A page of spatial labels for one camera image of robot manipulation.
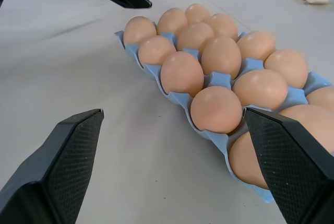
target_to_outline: blue egg tray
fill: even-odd
[[[272,202],[273,197],[272,197],[272,194],[269,190],[266,190],[266,189],[257,187],[255,185],[250,185],[250,184],[242,182],[241,180],[239,180],[235,176],[235,174],[233,173],[233,171],[231,169],[231,166],[230,166],[230,163],[229,163],[229,150],[231,149],[234,142],[240,136],[242,136],[244,133],[246,133],[248,131],[248,128],[247,128],[247,125],[246,125],[244,119],[242,119],[239,127],[237,128],[237,130],[235,132],[233,132],[232,135],[218,134],[218,133],[213,133],[213,132],[210,132],[210,131],[200,131],[193,124],[193,121],[192,121],[191,116],[190,116],[190,105],[192,103],[193,97],[191,97],[187,93],[170,92],[169,94],[166,94],[164,92],[163,88],[162,88],[161,81],[160,81],[161,66],[145,65],[143,67],[141,65],[140,61],[139,61],[139,58],[138,58],[139,46],[138,45],[124,46],[123,31],[116,32],[115,35],[118,37],[123,49],[127,52],[127,54],[133,60],[135,60],[137,62],[139,68],[142,69],[144,71],[144,73],[146,73],[149,77],[156,80],[156,82],[158,84],[158,87],[159,87],[160,91],[162,92],[162,94],[167,99],[169,99],[172,103],[180,105],[184,109],[184,111],[186,113],[186,116],[187,116],[187,119],[188,119],[190,125],[192,126],[192,128],[194,129],[194,131],[196,131],[203,138],[212,141],[216,145],[216,147],[224,154],[227,168],[228,168],[230,174],[233,176],[233,178],[235,178],[237,181],[239,181],[243,185],[254,189],[262,197],[262,199],[265,202],[267,202],[267,203]],[[244,32],[241,33],[240,36],[239,36],[239,39],[241,37],[243,37],[244,35],[246,35],[246,33],[244,33]],[[177,39],[176,39],[174,34],[163,33],[162,36],[169,39],[176,46]],[[192,54],[194,56],[194,58],[197,59],[200,62],[200,54],[199,54],[198,50],[184,49],[183,51]],[[222,86],[222,87],[226,87],[228,89],[232,89],[232,86],[239,79],[239,77],[241,77],[243,74],[245,74],[247,72],[250,72],[252,70],[257,70],[257,69],[264,69],[263,61],[255,60],[255,59],[252,59],[252,58],[247,58],[246,60],[244,60],[242,62],[240,72],[234,80],[231,79],[231,76],[229,74],[222,74],[222,73],[213,72],[210,75],[205,75],[204,88],[205,87],[210,87],[210,86]],[[305,85],[304,89],[296,89],[296,88],[293,88],[293,87],[289,87],[289,92],[288,92],[287,98],[285,99],[282,106],[280,106],[277,110],[275,110],[275,112],[280,112],[283,109],[288,108],[288,107],[292,107],[294,105],[308,104],[308,102],[306,100],[306,96],[310,92],[312,92],[316,89],[319,89],[321,87],[326,87],[326,86],[332,86],[332,84],[330,82],[328,82],[327,80],[325,80],[324,78],[322,78],[321,76],[319,76],[319,75],[317,75],[313,72],[310,72],[308,74],[308,79],[307,79],[307,82],[306,82],[306,85]],[[249,105],[247,107],[258,108],[258,107],[253,106],[253,105]]]

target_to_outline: egg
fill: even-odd
[[[190,106],[193,124],[201,131],[227,134],[239,125],[242,107],[238,97],[226,87],[207,87]]]
[[[309,104],[319,105],[334,113],[334,87],[323,87],[306,96]]]
[[[249,132],[235,141],[229,152],[229,162],[235,176],[241,181],[269,189],[262,175]]]
[[[174,33],[178,37],[187,25],[188,20],[185,13],[179,8],[171,8],[159,19],[157,33]]]
[[[302,89],[308,75],[307,61],[300,51],[281,49],[273,52],[265,61],[266,69],[283,76],[288,86]]]
[[[151,20],[143,16],[134,17],[125,26],[123,43],[125,46],[140,44],[153,35],[157,35],[157,31]]]
[[[141,42],[138,57],[141,65],[162,65],[168,55],[176,52],[171,41],[167,38],[155,35]]]
[[[177,50],[197,49],[203,52],[205,45],[214,37],[212,28],[203,22],[187,26],[180,34],[177,41]]]
[[[188,93],[192,97],[202,90],[204,84],[200,63],[187,52],[170,54],[162,64],[160,79],[165,93]]]
[[[281,75],[272,70],[253,70],[235,82],[233,92],[242,106],[255,105],[277,109],[288,95],[288,84]]]
[[[275,37],[267,31],[254,31],[238,40],[242,60],[255,58],[265,61],[276,49]]]
[[[227,14],[215,14],[203,20],[214,31],[215,36],[228,36],[234,41],[238,39],[238,28],[234,20]]]
[[[185,12],[188,24],[198,23],[203,21],[205,18],[210,17],[211,13],[208,9],[199,4],[190,5]]]
[[[239,47],[230,37],[216,37],[206,44],[201,57],[201,65],[204,74],[218,72],[230,74],[234,79],[241,66]]]
[[[317,105],[296,105],[280,114],[299,121],[329,152],[334,151],[334,113]]]

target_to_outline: white table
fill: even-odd
[[[272,30],[334,81],[334,7],[301,0],[152,0],[127,10],[108,0],[5,0],[0,8],[0,187],[62,119],[104,108],[93,175],[77,223],[285,223],[236,183],[223,156],[189,126],[118,44],[144,15],[203,3],[241,31]]]

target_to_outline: egg tray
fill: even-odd
[[[127,54],[132,59],[134,59],[137,62],[139,68],[142,69],[144,73],[146,73],[149,77],[156,80],[160,91],[167,99],[169,99],[172,103],[176,105],[180,105],[184,109],[187,119],[189,121],[189,124],[192,126],[194,131],[196,131],[203,138],[212,141],[216,145],[216,147],[224,154],[227,168],[230,174],[232,175],[232,177],[235,178],[240,183],[242,183],[243,185],[254,189],[266,203],[272,202],[273,197],[269,190],[257,187],[255,185],[247,184],[239,180],[236,177],[236,175],[233,173],[230,163],[229,163],[229,151],[232,145],[240,136],[242,136],[244,133],[248,131],[245,120],[242,118],[241,123],[239,124],[237,129],[233,131],[232,134],[230,135],[213,133],[211,131],[200,131],[199,129],[197,129],[196,126],[193,124],[193,121],[190,116],[190,105],[192,103],[193,97],[191,97],[187,93],[170,92],[169,94],[166,94],[162,88],[161,81],[160,81],[161,66],[160,65],[145,65],[143,67],[138,58],[139,45],[127,45],[126,47],[124,47],[123,33],[124,33],[123,31],[118,31],[115,33],[123,49],[127,52]],[[244,35],[246,35],[245,32],[241,33],[238,39],[240,39]],[[176,46],[177,39],[174,34],[163,33],[162,36],[169,39]],[[183,51],[190,53],[191,55],[194,56],[195,59],[197,59],[200,62],[200,54],[198,50],[184,49]],[[210,87],[210,86],[222,86],[222,87],[226,87],[231,90],[234,83],[243,74],[250,72],[252,70],[257,70],[257,69],[264,69],[263,61],[255,60],[253,58],[247,58],[246,60],[242,62],[240,72],[234,80],[231,79],[231,75],[229,74],[213,72],[210,75],[205,75],[203,88]],[[280,112],[284,110],[285,108],[289,108],[294,105],[308,104],[306,100],[306,96],[309,93],[311,93],[312,91],[316,89],[327,87],[327,86],[332,86],[332,84],[328,82],[327,80],[325,80],[324,78],[322,78],[320,75],[310,72],[308,74],[307,82],[306,82],[304,89],[296,89],[293,87],[289,87],[287,98],[285,99],[284,103],[277,110],[275,110],[275,112]],[[254,105],[249,105],[247,107],[259,108]]]

